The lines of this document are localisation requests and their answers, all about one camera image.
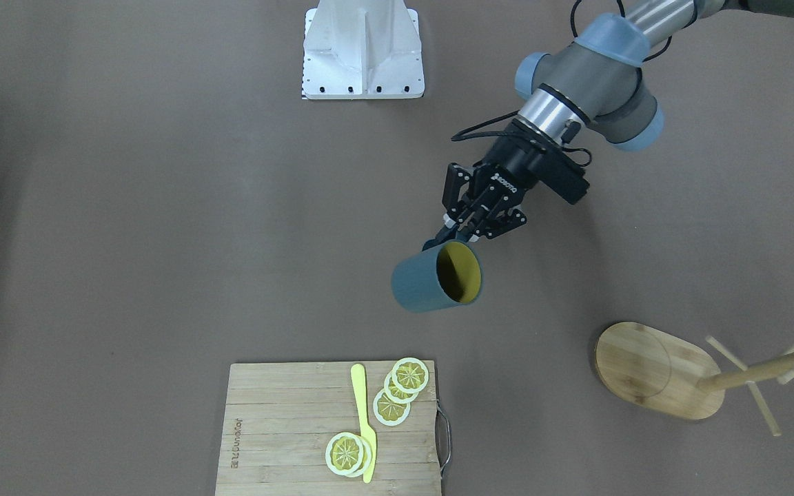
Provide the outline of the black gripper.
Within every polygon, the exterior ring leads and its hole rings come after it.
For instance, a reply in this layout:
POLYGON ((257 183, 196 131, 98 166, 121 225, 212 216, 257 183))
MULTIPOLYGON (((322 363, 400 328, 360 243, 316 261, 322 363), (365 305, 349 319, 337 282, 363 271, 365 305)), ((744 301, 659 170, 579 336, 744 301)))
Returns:
POLYGON ((449 241, 472 244, 494 239, 526 223, 521 201, 538 178, 527 169, 538 157, 542 137, 521 121, 500 132, 485 131, 485 121, 457 132, 452 141, 494 137, 495 143, 473 167, 450 164, 445 176, 443 205, 447 219, 422 251, 449 241))

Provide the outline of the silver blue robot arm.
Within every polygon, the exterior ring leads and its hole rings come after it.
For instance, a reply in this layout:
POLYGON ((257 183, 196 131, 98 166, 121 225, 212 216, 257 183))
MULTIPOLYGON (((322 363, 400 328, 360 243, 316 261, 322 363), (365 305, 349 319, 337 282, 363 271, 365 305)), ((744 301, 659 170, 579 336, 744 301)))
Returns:
POLYGON ((472 167, 445 174, 444 226, 425 250, 451 241, 494 239, 527 221, 525 194, 538 183, 569 204, 586 193, 585 163, 571 160, 571 141, 587 128, 624 151, 638 151, 664 128, 664 112, 644 84, 643 63, 672 35, 722 10, 794 18, 794 1, 640 1, 597 16, 555 54, 535 52, 514 78, 523 106, 491 131, 491 119, 457 132, 452 141, 494 138, 472 167))

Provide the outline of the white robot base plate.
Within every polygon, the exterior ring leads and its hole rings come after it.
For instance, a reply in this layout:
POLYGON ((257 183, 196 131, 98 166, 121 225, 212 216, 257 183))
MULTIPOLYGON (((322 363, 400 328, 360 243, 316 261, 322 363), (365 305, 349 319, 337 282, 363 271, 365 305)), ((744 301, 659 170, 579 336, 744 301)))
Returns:
POLYGON ((321 1, 305 13, 301 95, 311 101, 425 94, 416 10, 403 1, 321 1))

